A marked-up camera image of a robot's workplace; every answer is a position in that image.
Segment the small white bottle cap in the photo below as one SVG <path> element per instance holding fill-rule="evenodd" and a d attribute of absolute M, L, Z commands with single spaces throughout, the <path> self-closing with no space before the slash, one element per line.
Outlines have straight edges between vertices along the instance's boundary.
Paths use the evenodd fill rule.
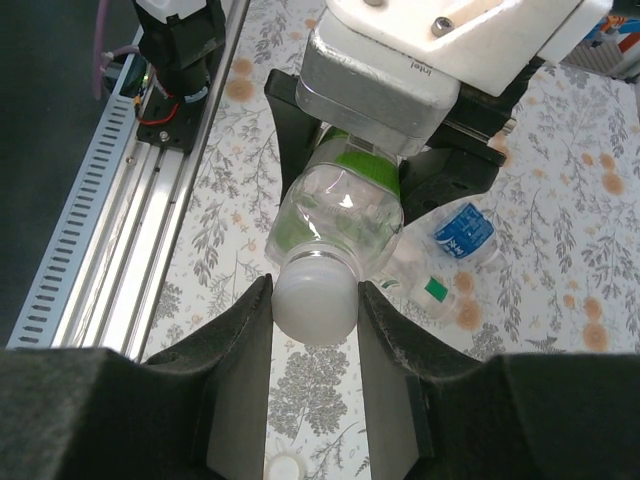
<path fill-rule="evenodd" d="M 280 452 L 265 458 L 263 480 L 305 480 L 304 458 L 293 452 Z"/>

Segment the floral patterned table mat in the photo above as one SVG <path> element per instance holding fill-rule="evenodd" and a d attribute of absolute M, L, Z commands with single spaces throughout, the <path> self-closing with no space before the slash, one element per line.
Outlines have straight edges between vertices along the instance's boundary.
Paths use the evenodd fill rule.
<path fill-rule="evenodd" d="M 227 310 L 272 267 L 264 255 L 281 176 L 263 94 L 296 72 L 323 0 L 251 0 L 151 324 L 153 355 Z M 506 256 L 489 273 L 431 249 L 460 295 L 445 325 L 401 313 L 485 360 L 512 352 L 640 352 L 640 119 L 633 88 L 566 66 L 532 78 L 506 162 L 477 205 Z M 358 339 L 313 348 L 273 335 L 266 454 L 300 458 L 305 480 L 382 480 L 370 468 Z"/>

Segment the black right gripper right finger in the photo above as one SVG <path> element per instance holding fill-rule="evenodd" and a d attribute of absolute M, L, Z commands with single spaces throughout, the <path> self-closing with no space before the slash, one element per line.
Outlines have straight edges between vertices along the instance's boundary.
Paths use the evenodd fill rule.
<path fill-rule="evenodd" d="M 640 355 L 477 361 L 359 287 L 372 480 L 640 480 Z"/>

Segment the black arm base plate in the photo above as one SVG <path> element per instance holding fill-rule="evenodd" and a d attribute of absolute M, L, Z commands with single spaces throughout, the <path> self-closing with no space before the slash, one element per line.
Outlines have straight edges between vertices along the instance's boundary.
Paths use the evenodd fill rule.
<path fill-rule="evenodd" d="M 153 146 L 172 148 L 183 153 L 193 150 L 207 98 L 192 103 L 176 97 L 164 97 L 153 90 L 144 111 L 136 109 L 136 139 Z"/>

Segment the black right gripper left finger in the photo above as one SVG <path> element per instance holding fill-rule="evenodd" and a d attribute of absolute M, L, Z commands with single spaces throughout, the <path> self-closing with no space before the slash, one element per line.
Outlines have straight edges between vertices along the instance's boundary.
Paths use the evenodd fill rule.
<path fill-rule="evenodd" d="M 261 480 L 272 280 L 134 362 L 0 349 L 0 480 Z"/>

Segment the wide translucent white bottle cap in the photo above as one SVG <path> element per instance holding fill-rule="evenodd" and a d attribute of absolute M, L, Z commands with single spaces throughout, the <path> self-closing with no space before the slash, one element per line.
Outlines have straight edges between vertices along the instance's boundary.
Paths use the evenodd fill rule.
<path fill-rule="evenodd" d="M 356 325 L 358 283 L 357 272 L 339 252 L 300 250 L 280 269 L 271 300 L 273 320 L 305 345 L 336 345 Z"/>

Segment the clear bottle white green label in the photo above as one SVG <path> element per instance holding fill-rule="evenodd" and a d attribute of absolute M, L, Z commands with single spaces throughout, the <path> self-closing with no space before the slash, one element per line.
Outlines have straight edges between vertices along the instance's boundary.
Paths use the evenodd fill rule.
<path fill-rule="evenodd" d="M 377 282 L 384 292 L 415 303 L 433 321 L 453 323 L 462 312 L 460 298 L 432 274 L 420 250 L 397 249 Z"/>

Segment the small circuit board green light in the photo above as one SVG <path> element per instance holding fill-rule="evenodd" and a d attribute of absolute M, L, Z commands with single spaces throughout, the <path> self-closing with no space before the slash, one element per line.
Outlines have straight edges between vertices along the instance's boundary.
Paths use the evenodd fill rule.
<path fill-rule="evenodd" d="M 107 67 L 103 75 L 102 90 L 111 95 L 133 98 L 147 71 L 147 62 L 139 54 L 117 56 Z"/>

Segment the clear bottle blue label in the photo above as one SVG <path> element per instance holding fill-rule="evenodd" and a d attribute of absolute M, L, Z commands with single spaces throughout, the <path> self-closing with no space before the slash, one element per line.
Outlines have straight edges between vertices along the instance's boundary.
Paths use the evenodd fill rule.
<path fill-rule="evenodd" d="M 496 228 L 477 206 L 478 199 L 476 195 L 436 207 L 412 222 L 405 233 L 429 254 L 499 272 L 507 259 Z"/>

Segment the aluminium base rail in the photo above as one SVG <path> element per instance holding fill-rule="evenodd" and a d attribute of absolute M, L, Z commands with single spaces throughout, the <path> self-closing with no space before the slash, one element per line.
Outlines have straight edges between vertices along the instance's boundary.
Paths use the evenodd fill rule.
<path fill-rule="evenodd" d="M 52 347 L 105 347 L 142 358 L 250 1 L 222 0 L 227 42 L 193 150 L 185 154 L 128 140 Z"/>

